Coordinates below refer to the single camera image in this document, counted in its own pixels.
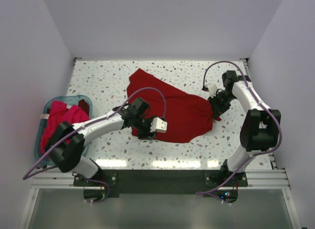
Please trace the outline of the dark red t-shirt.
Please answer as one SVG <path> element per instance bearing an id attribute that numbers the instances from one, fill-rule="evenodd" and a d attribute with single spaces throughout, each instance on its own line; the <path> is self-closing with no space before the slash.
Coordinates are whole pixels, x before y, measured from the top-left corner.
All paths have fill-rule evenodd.
<path id="1" fill-rule="evenodd" d="M 167 131 L 157 133 L 156 140 L 188 143 L 212 130 L 213 110 L 206 99 L 185 93 L 142 69 L 138 69 L 129 77 L 127 96 L 145 87 L 160 90 L 166 100 Z"/>

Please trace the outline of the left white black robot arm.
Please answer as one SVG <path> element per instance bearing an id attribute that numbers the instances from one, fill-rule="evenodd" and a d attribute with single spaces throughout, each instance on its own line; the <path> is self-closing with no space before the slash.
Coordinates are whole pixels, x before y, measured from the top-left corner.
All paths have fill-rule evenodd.
<path id="1" fill-rule="evenodd" d="M 83 155 L 86 145 L 105 134 L 125 128 L 135 128 L 139 139 L 153 139 L 158 122 L 164 122 L 164 119 L 158 116 L 146 117 L 145 112 L 149 108 L 147 102 L 136 98 L 132 103 L 115 107 L 98 118 L 74 124 L 63 121 L 50 137 L 45 155 L 61 172 L 75 173 L 84 177 L 91 186 L 96 186 L 102 180 L 102 169 Z"/>

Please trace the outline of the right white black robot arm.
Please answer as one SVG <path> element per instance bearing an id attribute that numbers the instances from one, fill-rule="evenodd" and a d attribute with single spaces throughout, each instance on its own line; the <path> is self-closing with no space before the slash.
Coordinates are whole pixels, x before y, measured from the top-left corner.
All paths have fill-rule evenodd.
<path id="1" fill-rule="evenodd" d="M 240 146 L 220 167 L 215 176 L 225 186 L 231 186 L 257 156 L 274 152 L 282 142 L 281 113 L 267 106 L 254 90 L 251 79 L 242 73 L 228 70 L 222 75 L 223 88 L 204 84 L 213 110 L 218 119 L 228 111 L 233 100 L 238 100 L 246 113 L 240 130 Z"/>

